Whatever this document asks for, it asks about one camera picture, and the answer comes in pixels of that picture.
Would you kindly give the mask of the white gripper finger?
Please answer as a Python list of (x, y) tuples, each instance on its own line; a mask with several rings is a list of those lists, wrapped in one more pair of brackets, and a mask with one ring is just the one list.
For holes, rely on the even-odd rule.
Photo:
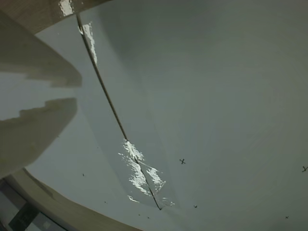
[(71, 63), (4, 12), (0, 12), (0, 71), (49, 81), (52, 87), (82, 85), (82, 76)]
[(32, 164), (77, 113), (76, 98), (46, 101), (0, 122), (0, 177)]

